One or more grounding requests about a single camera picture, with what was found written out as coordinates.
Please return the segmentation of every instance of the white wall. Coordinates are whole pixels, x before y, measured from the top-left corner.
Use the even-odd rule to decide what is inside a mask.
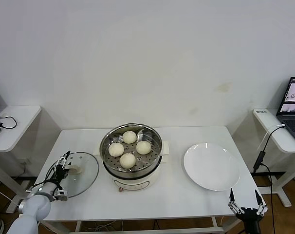
[[[295,0],[0,0],[0,95],[62,129],[226,125],[253,163],[291,76]]]

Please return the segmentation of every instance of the wooden floor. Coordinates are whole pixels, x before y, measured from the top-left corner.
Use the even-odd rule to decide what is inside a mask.
[[[258,186],[268,186],[269,180],[264,176],[256,176],[255,181]],[[295,234],[295,181],[292,180],[285,187],[284,190],[288,195],[292,203],[292,207],[283,207],[277,195],[273,195],[273,204],[274,204],[274,214],[275,214],[275,227],[276,234]],[[10,191],[6,186],[1,185],[0,191],[5,193],[9,197],[13,197],[14,193]],[[272,214],[271,214],[271,196],[264,195],[263,196],[266,203],[269,206],[269,211],[265,214],[264,219],[260,222],[262,234],[273,234],[273,226],[272,226]],[[2,195],[0,195],[0,211],[5,212],[6,207],[8,206],[8,201]],[[15,214],[0,214],[0,218],[3,219],[5,223],[5,231],[7,231],[12,224],[12,222],[17,218],[18,213]],[[221,217],[217,218],[217,223],[220,225]],[[155,223],[154,220],[139,220],[139,221],[124,221],[123,222],[123,230],[152,230],[155,223],[155,229],[177,229],[177,228],[199,228],[199,227],[211,227],[212,222],[210,218],[187,218],[187,219],[162,219],[157,220]],[[99,227],[100,225],[105,225],[110,223],[109,221],[105,222],[84,222],[82,225],[82,232],[91,232],[95,230],[95,227]],[[71,231],[75,230],[76,223],[75,222],[67,222],[64,223]],[[121,230],[122,223],[121,221],[116,221],[106,228],[109,231]],[[106,228],[101,228],[101,231],[107,231]],[[243,230],[243,225],[240,223],[234,229],[228,232],[228,234],[237,234],[241,230]],[[53,232],[45,229],[43,226],[39,226],[39,234],[52,234]]]

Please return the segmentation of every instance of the black cable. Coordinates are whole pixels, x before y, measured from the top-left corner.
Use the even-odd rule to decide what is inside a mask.
[[[33,185],[33,188],[36,187],[37,185],[40,185],[40,184],[45,183],[45,182],[47,181],[48,177],[50,176],[52,170],[53,170],[54,173],[55,173],[55,168],[54,168],[54,167],[50,168],[50,169],[48,170],[46,176],[45,176],[44,181],[43,181],[43,182],[40,182],[40,183],[37,183],[37,184],[34,184],[34,185]]]
[[[56,190],[57,190],[58,188],[59,188],[59,186],[56,186],[56,187],[55,187],[54,191],[52,192],[52,196],[55,195],[55,192],[56,192]]]
[[[264,146],[264,148],[263,148],[262,151],[265,152],[265,148],[266,148],[266,146],[267,146],[267,144],[268,144],[268,142],[269,142],[269,139],[270,139],[271,135],[272,135],[275,131],[277,131],[278,129],[280,129],[280,128],[284,128],[284,127],[285,127],[285,126],[280,126],[280,127],[276,128],[274,131],[272,131],[272,132],[269,134],[269,137],[268,137],[268,139],[267,139],[267,141],[266,141],[266,143],[265,143],[265,146]]]
[[[4,127],[3,125],[2,125],[2,123],[0,124],[0,128],[5,128],[5,129],[14,129],[16,126],[17,126],[17,121],[12,117],[12,116],[6,116],[6,117],[0,117],[0,118],[11,118],[14,122],[15,122],[15,125],[13,126],[13,127],[10,127],[10,128],[8,128],[8,127]]]
[[[159,226],[159,224],[158,224],[158,221],[157,221],[157,219],[156,219],[156,224],[157,224],[157,227],[158,227],[158,229],[160,229],[160,226]]]
[[[26,170],[26,163],[24,163],[23,173],[21,173],[20,175],[16,176],[14,179],[17,179],[18,177],[20,177],[21,175],[23,175],[25,173],[25,170]]]
[[[265,166],[266,169],[268,169],[269,175],[270,175],[270,183],[271,183],[271,209],[272,209],[272,220],[273,220],[273,230],[274,230],[274,234],[275,234],[275,221],[274,221],[274,209],[273,209],[273,183],[272,183],[272,176],[271,176],[271,172],[270,169],[267,165],[265,164],[261,164],[261,166]]]
[[[285,127],[285,126],[280,126],[280,127],[276,128],[274,131],[272,131],[272,132],[269,134],[269,137],[268,137],[268,139],[267,139],[267,141],[266,141],[266,143],[265,143],[265,146],[264,146],[263,150],[260,151],[260,153],[259,153],[259,155],[258,155],[258,157],[257,157],[257,159],[256,159],[256,161],[255,161],[255,163],[254,163],[254,166],[253,166],[253,168],[254,168],[254,173],[258,170],[259,166],[260,166],[261,163],[263,162],[263,158],[264,158],[264,156],[265,156],[265,149],[266,149],[266,146],[268,145],[268,142],[269,142],[269,139],[270,139],[271,135],[272,135],[275,131],[277,131],[278,129],[280,129],[280,128],[284,128],[284,127]]]

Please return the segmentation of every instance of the metal rim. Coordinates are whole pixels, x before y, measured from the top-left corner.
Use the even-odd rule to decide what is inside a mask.
[[[97,177],[98,177],[98,175],[99,175],[100,166],[99,166],[99,162],[98,162],[98,160],[95,158],[95,156],[93,156],[93,155],[90,154],[90,153],[84,152],[84,151],[72,152],[72,153],[70,153],[69,155],[72,155],[72,154],[80,154],[80,153],[88,154],[88,155],[92,156],[92,157],[95,159],[95,161],[97,162],[97,165],[98,165],[98,171],[97,171],[97,175],[95,176],[93,182],[90,184],[90,186],[89,186],[88,188],[86,188],[86,190],[84,190],[84,191],[82,191],[82,192],[80,192],[80,193],[78,193],[78,194],[76,194],[76,195],[69,196],[69,198],[71,198],[71,197],[75,197],[75,196],[78,196],[78,195],[82,194],[83,192],[87,191],[87,190],[93,185],[93,183],[95,182],[95,180],[97,179]],[[55,162],[52,164],[52,166],[49,168],[48,171],[50,171],[51,168],[55,166],[56,162],[57,162],[57,161],[55,161]]]
[[[144,134],[139,134],[138,133],[138,141],[141,141],[140,139],[144,139],[146,141],[148,141],[151,146],[152,146],[152,150],[150,153],[146,154],[146,155],[141,155],[139,153],[136,152],[136,144],[137,142],[134,142],[132,144],[126,144],[123,142],[122,140],[122,136],[116,133],[116,135],[114,136],[114,133],[120,129],[126,128],[126,127],[139,127],[139,128],[144,128],[144,129],[148,129],[152,132],[152,136],[149,137],[147,135]],[[120,167],[120,163],[119,163],[119,159],[120,157],[112,157],[111,155],[109,155],[108,153],[108,147],[104,146],[105,143],[107,143],[108,137],[113,137],[114,140],[110,141],[110,144],[112,143],[121,143],[124,146],[124,154],[125,153],[132,153],[135,155],[136,159],[137,159],[137,163],[134,166],[134,168],[131,169],[123,169],[122,167]],[[153,137],[157,138],[159,140],[159,143],[156,142],[155,140],[153,140]],[[107,168],[109,168],[110,170],[114,170],[117,172],[121,172],[121,173],[136,173],[139,171],[143,171],[144,169],[149,168],[150,166],[153,166],[155,164],[157,164],[159,162],[160,158],[160,152],[162,150],[162,140],[160,135],[158,134],[157,131],[155,131],[153,128],[146,126],[144,124],[137,124],[137,123],[128,123],[128,124],[124,124],[124,125],[120,125],[112,130],[110,130],[102,139],[101,143],[100,143],[100,155],[102,157],[103,162],[105,163],[105,165],[107,166]]]

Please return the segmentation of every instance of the white cable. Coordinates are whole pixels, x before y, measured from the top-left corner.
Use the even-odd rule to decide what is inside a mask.
[[[264,135],[264,137],[263,137],[263,139],[262,139],[260,145],[259,145],[258,148],[257,148],[257,151],[259,150],[259,148],[260,148],[260,146],[262,145],[264,139],[266,138],[266,135],[268,135],[268,133],[270,133],[270,130],[271,130],[272,128],[283,127],[283,126],[285,126],[285,124],[282,123],[282,124],[279,124],[279,125],[275,125],[275,126],[270,127],[270,128],[268,129],[268,131],[265,133],[265,135]]]
[[[96,232],[98,229],[101,229],[101,228],[103,228],[103,227],[106,227],[106,226],[108,226],[108,225],[111,225],[111,224],[114,223],[114,222],[116,222],[116,220],[113,221],[113,222],[111,222],[111,223],[108,223],[108,224],[106,224],[106,225],[100,225],[101,227],[97,227],[94,231]]]
[[[224,219],[224,216],[222,217],[221,221],[220,221],[220,226],[222,226],[222,220]]]
[[[15,203],[13,200],[11,200],[9,197],[7,197],[5,194],[3,194],[2,192],[0,192],[1,195],[3,195],[4,197],[6,197],[7,199],[9,199],[13,204],[15,204],[16,206],[19,207],[19,205],[17,203]]]
[[[107,230],[107,232],[109,232],[109,229],[106,227],[106,225],[99,225],[96,230],[101,230],[101,228],[105,228],[105,230]]]

